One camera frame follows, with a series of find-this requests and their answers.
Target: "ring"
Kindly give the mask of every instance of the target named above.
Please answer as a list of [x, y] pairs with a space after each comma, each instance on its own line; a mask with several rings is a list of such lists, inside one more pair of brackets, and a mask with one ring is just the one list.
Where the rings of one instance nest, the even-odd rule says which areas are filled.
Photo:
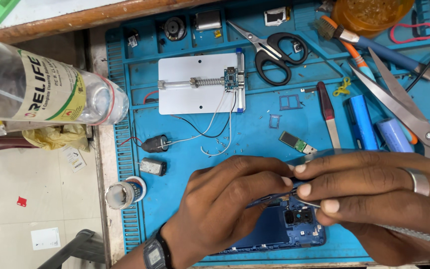
[[421, 171], [414, 168], [404, 168], [398, 167], [406, 171], [412, 178], [412, 183], [414, 185], [414, 192], [425, 196], [429, 196], [430, 185], [427, 177], [421, 173]]

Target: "white floor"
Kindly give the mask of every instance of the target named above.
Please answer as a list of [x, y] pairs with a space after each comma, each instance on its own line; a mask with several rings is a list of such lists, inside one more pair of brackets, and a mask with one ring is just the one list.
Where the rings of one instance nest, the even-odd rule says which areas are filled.
[[[73, 173], [59, 150], [0, 151], [0, 269], [35, 269], [61, 249], [33, 250], [33, 230], [58, 227], [62, 247], [81, 229], [102, 235], [95, 153], [81, 154], [87, 166]], [[26, 207], [16, 204], [19, 196]], [[73, 257], [63, 264], [104, 267]]]

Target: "paper card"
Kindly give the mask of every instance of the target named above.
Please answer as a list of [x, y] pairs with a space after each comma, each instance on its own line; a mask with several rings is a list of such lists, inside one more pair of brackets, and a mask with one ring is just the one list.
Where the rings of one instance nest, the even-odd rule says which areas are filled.
[[131, 47], [135, 47], [138, 45], [134, 35], [128, 38], [128, 43]]
[[33, 240], [33, 250], [61, 247], [59, 228], [57, 227], [31, 231], [31, 239]]
[[78, 149], [65, 145], [61, 148], [61, 151], [66, 156], [67, 162], [71, 165], [74, 173], [86, 167], [86, 162], [82, 159], [81, 153]]

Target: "bottle label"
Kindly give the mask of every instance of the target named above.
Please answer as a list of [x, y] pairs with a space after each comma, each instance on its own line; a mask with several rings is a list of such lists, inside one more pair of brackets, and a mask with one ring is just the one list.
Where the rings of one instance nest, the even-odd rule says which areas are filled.
[[137, 200], [142, 195], [142, 186], [132, 181], [126, 181], [126, 182], [130, 184], [134, 189], [134, 199], [132, 200], [132, 202], [135, 202], [135, 200]]
[[26, 72], [26, 94], [13, 119], [75, 121], [86, 104], [86, 85], [72, 66], [18, 50]]

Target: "yellow plastic bag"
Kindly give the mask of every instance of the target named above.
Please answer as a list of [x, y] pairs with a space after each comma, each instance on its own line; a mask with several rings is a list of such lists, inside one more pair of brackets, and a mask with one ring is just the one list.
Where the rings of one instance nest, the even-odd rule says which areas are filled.
[[29, 143], [45, 150], [62, 148], [68, 144], [73, 148], [89, 152], [86, 126], [82, 124], [24, 130], [22, 136], [25, 137]]

